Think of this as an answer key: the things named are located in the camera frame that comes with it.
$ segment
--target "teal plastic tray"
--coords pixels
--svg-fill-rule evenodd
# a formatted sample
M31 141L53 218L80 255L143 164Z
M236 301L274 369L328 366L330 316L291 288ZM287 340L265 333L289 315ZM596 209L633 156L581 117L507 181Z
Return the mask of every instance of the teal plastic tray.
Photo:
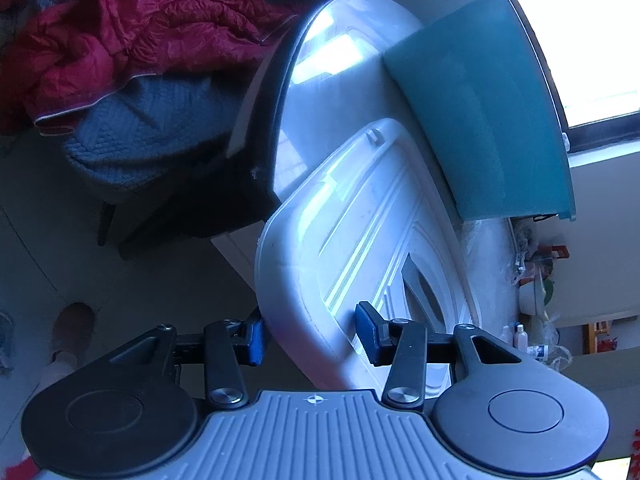
M463 219L575 218L556 108L510 0L473 0L383 59Z

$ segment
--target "blue quilted blanket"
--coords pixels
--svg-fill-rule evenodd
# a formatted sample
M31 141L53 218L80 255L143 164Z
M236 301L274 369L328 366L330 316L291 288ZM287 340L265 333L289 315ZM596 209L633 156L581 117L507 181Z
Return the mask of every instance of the blue quilted blanket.
M244 90L220 74L133 79L94 105L65 138L66 158L100 184L143 186L228 134Z

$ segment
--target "tiled floor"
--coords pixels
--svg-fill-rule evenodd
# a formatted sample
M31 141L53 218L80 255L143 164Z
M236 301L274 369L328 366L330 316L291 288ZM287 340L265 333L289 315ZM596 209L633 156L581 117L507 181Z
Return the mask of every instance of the tiled floor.
M0 160L0 182L0 309L14 318L16 330L15 370L10 379L0 378L2 471L24 452L20 411L46 362L53 320L66 304L84 301L96 311L89 352L95 358L160 322L189 333L213 320L245 317L255 297L208 240L182 240L130 262L113 244L98 247L98 202L54 139L21 137ZM117 223L116 217L114 238ZM310 387L275 344L246 379L251 391ZM185 367L182 384L200 394L202 367Z

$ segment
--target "windowsill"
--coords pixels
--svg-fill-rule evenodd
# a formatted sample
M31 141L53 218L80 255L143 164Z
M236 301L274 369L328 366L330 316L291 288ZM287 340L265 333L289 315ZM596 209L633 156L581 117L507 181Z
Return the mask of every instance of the windowsill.
M586 152L570 153L569 167L578 168L579 166L586 166L587 164L593 164L594 162L601 162L603 160L617 158L619 156L629 155L635 152L640 152L640 139L630 140L629 142L619 142L617 144L603 146L602 148L596 148L595 150L588 150Z

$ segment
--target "foot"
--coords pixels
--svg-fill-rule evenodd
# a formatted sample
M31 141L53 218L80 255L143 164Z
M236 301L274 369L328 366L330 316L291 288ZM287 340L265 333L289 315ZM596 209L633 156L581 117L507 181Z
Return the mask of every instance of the foot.
M94 323L94 311L84 303L65 307L51 330L51 359L59 352L68 352L81 363L94 333Z

